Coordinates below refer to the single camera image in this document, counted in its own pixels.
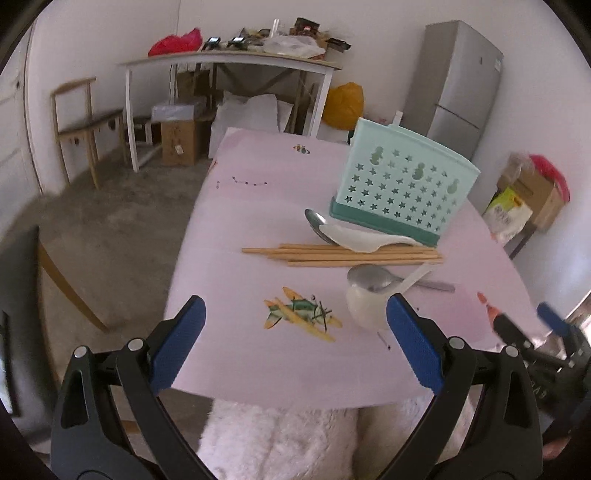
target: white table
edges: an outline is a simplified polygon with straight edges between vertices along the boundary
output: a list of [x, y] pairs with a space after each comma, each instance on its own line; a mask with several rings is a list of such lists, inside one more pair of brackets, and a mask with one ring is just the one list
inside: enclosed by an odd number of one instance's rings
[[[248, 65], [267, 65], [272, 67], [282, 67], [285, 69], [300, 70], [302, 72], [318, 73], [323, 76], [322, 85], [316, 101], [310, 123], [309, 137], [316, 137], [320, 128], [320, 120], [326, 103], [326, 96], [329, 92], [330, 82], [333, 72], [340, 70], [340, 67], [334, 63], [321, 60], [310, 60], [301, 57], [289, 57], [285, 55], [276, 55], [263, 52], [237, 51], [237, 50], [208, 50], [192, 51], [185, 53], [174, 53], [169, 55], [159, 55], [146, 57], [139, 60], [129, 61], [120, 64], [126, 69], [125, 73], [125, 110], [127, 115], [127, 124], [134, 124], [134, 110], [131, 102], [131, 84], [132, 72], [139, 71], [147, 66], [177, 66], [187, 63], [239, 63]], [[138, 158], [138, 151], [135, 145], [135, 131], [128, 128], [129, 147], [131, 150], [131, 163], [134, 171], [137, 173], [139, 168], [144, 165], [155, 154], [157, 149], [153, 149], [142, 158]]]

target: pink tablecloth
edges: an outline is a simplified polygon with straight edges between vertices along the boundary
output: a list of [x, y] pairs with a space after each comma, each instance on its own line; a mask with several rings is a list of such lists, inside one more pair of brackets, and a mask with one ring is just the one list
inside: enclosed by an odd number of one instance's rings
[[[296, 150], [302, 141], [305, 149]], [[226, 134], [189, 221], [165, 312], [173, 317], [193, 294], [207, 307], [206, 325], [174, 388], [290, 408], [361, 407], [425, 392], [393, 336], [386, 338], [388, 350], [351, 319], [347, 268], [294, 268], [241, 253], [243, 247], [320, 243], [304, 209], [327, 213], [348, 148], [296, 135]], [[472, 205], [461, 208], [439, 250], [446, 262], [429, 278], [455, 283], [456, 294], [413, 287], [406, 297], [445, 334], [463, 336], [476, 348], [498, 342], [477, 291], [526, 332], [544, 332], [519, 275]], [[329, 326], [333, 343], [284, 320], [263, 328], [269, 313], [264, 300], [288, 303], [282, 287], [314, 295], [333, 310], [343, 323]]]

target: plastic basket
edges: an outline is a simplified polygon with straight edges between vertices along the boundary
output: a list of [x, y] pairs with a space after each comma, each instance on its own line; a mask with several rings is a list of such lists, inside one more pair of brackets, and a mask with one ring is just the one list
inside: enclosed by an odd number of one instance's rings
[[360, 118], [330, 215], [435, 246], [479, 173], [433, 140]]

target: table leg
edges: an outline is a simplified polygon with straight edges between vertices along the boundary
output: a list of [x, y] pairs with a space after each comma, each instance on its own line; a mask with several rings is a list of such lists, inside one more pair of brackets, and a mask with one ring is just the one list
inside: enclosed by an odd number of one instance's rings
[[328, 95], [330, 82], [332, 81], [332, 74], [332, 70], [324, 74], [322, 86], [318, 91], [316, 102], [314, 103], [314, 112], [312, 113], [312, 121], [310, 122], [310, 131], [308, 132], [308, 137], [316, 138], [316, 135], [318, 135], [320, 121], [322, 120], [322, 112], [324, 112], [324, 104], [326, 103], [326, 96]]
[[511, 260], [513, 260], [517, 254], [519, 252], [521, 252], [521, 249], [523, 247], [525, 247], [525, 244], [530, 240], [530, 238], [532, 237], [532, 235], [535, 233], [535, 227], [534, 226], [527, 226], [524, 228], [524, 234], [523, 234], [523, 238], [521, 239], [521, 241], [517, 244], [517, 246], [513, 249], [513, 251], [509, 254], [509, 258]]
[[129, 137], [129, 152], [134, 172], [139, 172], [138, 147], [135, 145], [134, 111], [131, 105], [131, 69], [125, 72], [125, 110], [127, 113], [127, 134]]

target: white fluffy fabric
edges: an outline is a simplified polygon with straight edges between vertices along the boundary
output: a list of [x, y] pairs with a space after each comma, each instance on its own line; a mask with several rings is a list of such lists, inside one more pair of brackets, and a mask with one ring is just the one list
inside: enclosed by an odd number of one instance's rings
[[215, 400], [198, 455], [219, 480], [349, 480], [357, 415]]
[[[470, 396], [478, 398], [479, 389], [473, 387]], [[432, 398], [427, 395], [359, 411], [359, 445], [353, 461], [356, 479], [374, 480], [378, 477], [410, 437]], [[457, 455], [473, 416], [473, 404], [468, 397], [439, 462]]]

